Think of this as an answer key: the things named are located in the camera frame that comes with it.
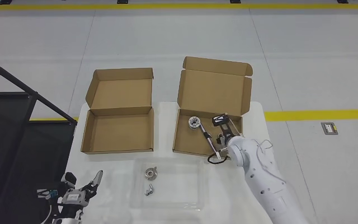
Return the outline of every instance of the metal rod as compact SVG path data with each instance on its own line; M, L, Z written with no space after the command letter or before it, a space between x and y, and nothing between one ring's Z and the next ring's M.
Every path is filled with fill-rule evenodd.
M200 129L201 129L202 133L204 134L206 140L208 141L208 143L209 143L211 149L215 152L217 158L221 160L222 157L220 156L220 153L219 153L219 152L216 150L216 148L214 147L213 142L211 141L210 137L208 136L208 133L206 132L206 130L205 130L204 126L202 126L202 124L200 124Z
M0 67L0 75L4 78L6 78L7 80L9 80L10 82L12 82L14 85L16 85L17 87L23 89L25 92L27 92L28 94L32 95L32 96L36 96L36 98L43 104L45 104L46 106L48 106L49 108L51 108L52 110L54 110L56 113L58 113L59 115L63 116L64 118L66 118L69 122L76 124L77 125L77 121L75 119L73 119L70 115L66 114L65 112L63 112L60 108L58 108L57 106L55 106L54 104L52 104L50 101L48 101L46 98L44 98L43 96L41 96L38 92L36 92L35 90L31 89L30 87L28 87L25 83L21 82L18 78L16 78L15 76L13 76L12 74L10 74L9 72L7 72L5 69L3 69L2 67Z

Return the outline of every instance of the cardboard box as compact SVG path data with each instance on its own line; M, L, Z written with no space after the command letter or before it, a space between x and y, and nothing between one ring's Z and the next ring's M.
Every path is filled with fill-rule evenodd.
M95 70L81 152L153 151L151 68Z
M200 129L189 128L189 118L200 118L216 148L221 148L216 137L222 132L220 127L213 126L212 117L228 113L243 133L241 115L249 111L252 85L246 76L252 76L252 67L248 63L186 57L183 68L173 151L208 156L214 152Z

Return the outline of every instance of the box flap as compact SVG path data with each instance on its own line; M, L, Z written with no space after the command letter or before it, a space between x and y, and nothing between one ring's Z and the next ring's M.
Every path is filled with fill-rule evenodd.
M253 74L252 67L248 63L188 56L184 59L183 68L203 72L235 74L237 76L252 76Z
M181 109L241 116L249 111L252 67L247 63L186 57L180 77Z
M152 79L152 68L98 69L86 101L91 109L151 106Z

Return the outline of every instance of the transparent container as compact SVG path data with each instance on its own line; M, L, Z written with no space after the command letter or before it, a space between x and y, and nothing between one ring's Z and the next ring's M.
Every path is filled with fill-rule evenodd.
M158 176L149 181L144 174L157 167ZM153 185L154 192L145 196ZM133 208L170 208L201 210L204 206L204 165L201 160L178 158L138 159L134 165L131 191Z

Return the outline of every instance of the yellow stripe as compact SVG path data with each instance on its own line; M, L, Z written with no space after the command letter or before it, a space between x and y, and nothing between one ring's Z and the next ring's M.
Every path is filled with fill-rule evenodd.
M164 4L9 4L0 10L161 10L161 9L261 9L261 10L356 10L358 4L229 4L229 3L164 3Z
M267 122L358 119L358 110L268 111L265 118Z

